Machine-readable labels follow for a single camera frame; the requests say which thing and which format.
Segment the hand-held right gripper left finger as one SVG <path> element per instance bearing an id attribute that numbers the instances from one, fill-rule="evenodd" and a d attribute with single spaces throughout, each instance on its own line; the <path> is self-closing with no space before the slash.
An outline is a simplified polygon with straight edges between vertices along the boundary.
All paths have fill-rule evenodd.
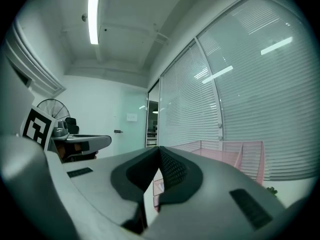
<path id="1" fill-rule="evenodd" d="M 0 139 L 0 177 L 39 239 L 158 240 L 148 227 L 144 193 L 158 148 L 62 163 L 34 141 Z"/>

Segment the person's left hand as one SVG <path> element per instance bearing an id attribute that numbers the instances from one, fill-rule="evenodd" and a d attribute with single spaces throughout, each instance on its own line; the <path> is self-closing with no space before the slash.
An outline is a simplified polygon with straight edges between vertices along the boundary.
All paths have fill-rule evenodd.
<path id="1" fill-rule="evenodd" d="M 62 160 L 67 159 L 71 155 L 77 155 L 82 153 L 82 146 L 80 143 L 59 142 L 56 148 Z"/>

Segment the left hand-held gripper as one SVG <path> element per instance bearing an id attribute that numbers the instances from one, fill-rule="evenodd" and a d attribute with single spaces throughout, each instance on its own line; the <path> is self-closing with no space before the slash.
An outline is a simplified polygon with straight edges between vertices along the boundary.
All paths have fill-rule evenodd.
<path id="1" fill-rule="evenodd" d="M 112 143 L 109 135 L 70 134 L 64 120 L 56 120 L 33 105 L 22 124 L 22 136 L 38 143 L 44 151 L 48 150 L 52 137 L 80 144 L 82 153 L 95 153 Z"/>

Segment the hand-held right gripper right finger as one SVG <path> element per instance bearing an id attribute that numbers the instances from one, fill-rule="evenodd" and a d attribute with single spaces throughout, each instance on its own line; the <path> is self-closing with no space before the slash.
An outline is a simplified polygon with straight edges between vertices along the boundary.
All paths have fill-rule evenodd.
<path id="1" fill-rule="evenodd" d="M 275 240 L 306 203 L 289 207 L 233 166 L 187 151 L 160 147 L 163 167 L 178 162 L 182 179 L 166 187 L 147 240 Z"/>

